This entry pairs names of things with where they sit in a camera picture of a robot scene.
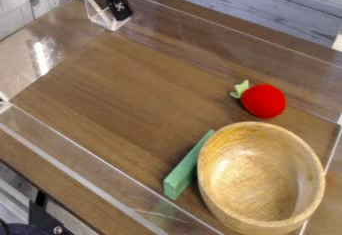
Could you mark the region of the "red felt ball with leaf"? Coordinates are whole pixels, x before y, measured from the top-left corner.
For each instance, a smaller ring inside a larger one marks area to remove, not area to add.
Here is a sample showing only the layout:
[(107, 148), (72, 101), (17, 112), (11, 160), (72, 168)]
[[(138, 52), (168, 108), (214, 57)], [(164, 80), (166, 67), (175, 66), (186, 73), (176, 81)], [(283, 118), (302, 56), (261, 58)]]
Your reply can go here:
[(230, 96), (241, 102), (255, 117), (262, 119), (275, 118), (286, 109), (285, 93), (267, 83), (251, 86), (250, 82), (245, 80), (234, 86)]

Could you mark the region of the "green rectangular block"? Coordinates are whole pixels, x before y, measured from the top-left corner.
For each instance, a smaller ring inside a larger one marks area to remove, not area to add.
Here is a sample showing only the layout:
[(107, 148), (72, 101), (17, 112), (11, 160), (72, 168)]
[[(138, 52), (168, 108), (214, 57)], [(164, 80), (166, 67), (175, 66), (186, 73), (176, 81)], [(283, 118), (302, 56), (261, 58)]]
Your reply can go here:
[(176, 200), (179, 198), (183, 191), (187, 189), (187, 187), (192, 183), (192, 180), (196, 177), (196, 163), (199, 152), (214, 133), (215, 131), (210, 130), (205, 134), (194, 148), (190, 150), (190, 152), (163, 180), (164, 195), (172, 200)]

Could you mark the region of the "wooden bowl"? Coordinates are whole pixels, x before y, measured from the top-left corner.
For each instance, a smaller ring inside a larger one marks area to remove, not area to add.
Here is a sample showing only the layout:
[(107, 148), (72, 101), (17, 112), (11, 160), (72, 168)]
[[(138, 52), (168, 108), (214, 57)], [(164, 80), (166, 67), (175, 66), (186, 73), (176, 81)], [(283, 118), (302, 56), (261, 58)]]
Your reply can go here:
[(263, 122), (221, 128), (198, 157), (205, 204), (245, 235), (286, 235), (310, 219), (325, 195), (323, 167), (306, 141)]

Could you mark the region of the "clear acrylic corner bracket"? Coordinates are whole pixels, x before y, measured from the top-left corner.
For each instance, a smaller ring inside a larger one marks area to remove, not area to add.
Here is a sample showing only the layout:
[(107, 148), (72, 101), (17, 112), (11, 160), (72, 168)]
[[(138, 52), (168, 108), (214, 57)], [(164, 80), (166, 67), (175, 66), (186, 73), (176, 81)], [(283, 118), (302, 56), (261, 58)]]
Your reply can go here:
[(106, 0), (84, 0), (84, 3), (88, 20), (110, 31), (116, 31), (131, 20), (131, 17), (122, 21), (115, 18)]

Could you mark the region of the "clear acrylic left wall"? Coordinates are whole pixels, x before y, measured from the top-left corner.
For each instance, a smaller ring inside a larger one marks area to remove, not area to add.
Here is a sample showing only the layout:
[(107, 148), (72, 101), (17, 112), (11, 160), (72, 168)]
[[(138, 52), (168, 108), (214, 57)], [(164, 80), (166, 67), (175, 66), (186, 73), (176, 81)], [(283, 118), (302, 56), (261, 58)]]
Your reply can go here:
[(104, 29), (70, 0), (0, 41), (0, 101), (9, 101)]

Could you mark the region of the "clear acrylic wall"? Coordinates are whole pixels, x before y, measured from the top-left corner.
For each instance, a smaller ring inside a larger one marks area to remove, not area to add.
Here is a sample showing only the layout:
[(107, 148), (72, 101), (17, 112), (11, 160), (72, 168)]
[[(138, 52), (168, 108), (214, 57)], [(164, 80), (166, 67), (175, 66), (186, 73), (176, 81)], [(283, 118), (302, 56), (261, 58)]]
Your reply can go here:
[(0, 161), (102, 235), (223, 235), (11, 103), (0, 103)]
[(305, 111), (342, 116), (341, 58), (322, 60), (155, 0), (130, 4), (126, 37), (225, 78), (278, 86)]
[(70, 0), (0, 41), (0, 101), (9, 101), (104, 29)]

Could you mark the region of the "clear acrylic back wall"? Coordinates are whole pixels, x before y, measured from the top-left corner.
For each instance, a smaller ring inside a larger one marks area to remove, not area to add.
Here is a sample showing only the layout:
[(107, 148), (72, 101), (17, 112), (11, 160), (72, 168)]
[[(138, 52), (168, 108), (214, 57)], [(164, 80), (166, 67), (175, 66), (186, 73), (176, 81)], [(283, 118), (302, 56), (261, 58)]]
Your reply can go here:
[(322, 60), (155, 0), (130, 4), (126, 37), (225, 78), (278, 86), (305, 111), (342, 116), (341, 58)]

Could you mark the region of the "clear acrylic front wall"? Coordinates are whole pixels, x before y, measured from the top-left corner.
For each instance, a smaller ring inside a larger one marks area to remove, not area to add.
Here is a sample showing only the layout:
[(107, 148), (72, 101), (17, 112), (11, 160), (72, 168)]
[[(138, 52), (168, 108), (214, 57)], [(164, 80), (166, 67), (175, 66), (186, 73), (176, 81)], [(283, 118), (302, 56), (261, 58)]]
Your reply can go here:
[(0, 103), (0, 161), (102, 235), (223, 235), (11, 103)]

